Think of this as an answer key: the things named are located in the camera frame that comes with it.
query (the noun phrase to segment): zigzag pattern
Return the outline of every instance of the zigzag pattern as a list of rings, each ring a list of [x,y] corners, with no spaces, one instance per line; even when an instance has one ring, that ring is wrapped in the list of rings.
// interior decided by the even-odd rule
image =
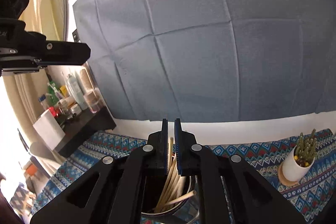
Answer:
[[[318,139],[317,157],[299,185],[288,187],[278,180],[278,166],[293,149],[298,136],[279,141],[232,145],[208,145],[216,155],[238,154],[245,158],[273,187],[288,199],[308,223],[324,208],[336,187],[336,141],[329,129],[315,133]],[[50,178],[32,207],[32,214],[42,208],[62,190],[79,178],[103,156],[116,158],[128,155],[146,140],[113,135],[99,131],[85,141]],[[141,223],[154,224],[147,219]]]

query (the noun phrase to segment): metal bolt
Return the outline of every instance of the metal bolt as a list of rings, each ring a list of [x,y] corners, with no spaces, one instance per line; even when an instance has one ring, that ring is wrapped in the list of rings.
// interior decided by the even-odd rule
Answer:
[[[150,152],[153,150],[152,145],[150,144],[146,144],[143,148],[142,148],[145,152]]]
[[[202,150],[202,145],[200,144],[193,144],[193,146],[191,147],[192,150],[194,151],[200,151]]]
[[[113,162],[113,158],[110,156],[107,156],[105,158],[103,158],[103,163],[104,164],[111,164]]]
[[[238,155],[233,155],[233,156],[231,157],[231,160],[232,160],[233,162],[240,162],[242,159],[241,159],[241,157],[238,156]]]

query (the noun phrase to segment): oval mirror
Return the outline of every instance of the oval mirror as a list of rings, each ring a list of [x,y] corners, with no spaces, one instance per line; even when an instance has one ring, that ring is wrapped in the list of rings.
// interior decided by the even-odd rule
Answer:
[[[41,0],[40,18],[47,40],[66,40],[67,0]]]

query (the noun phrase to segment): wooden saucer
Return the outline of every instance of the wooden saucer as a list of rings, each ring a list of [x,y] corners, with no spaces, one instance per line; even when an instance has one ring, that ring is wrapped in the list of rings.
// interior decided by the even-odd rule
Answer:
[[[279,178],[279,181],[285,185],[285,186],[294,186],[296,184],[299,184],[298,181],[290,181],[288,179],[285,178],[284,174],[282,173],[282,164],[284,162],[282,162],[278,168],[278,178]]]

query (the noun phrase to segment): gray fabric backdrop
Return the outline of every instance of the gray fabric backdrop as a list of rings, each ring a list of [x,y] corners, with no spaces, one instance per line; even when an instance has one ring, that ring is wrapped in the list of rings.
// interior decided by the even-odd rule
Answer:
[[[336,110],[336,0],[78,0],[73,10],[115,118]]]

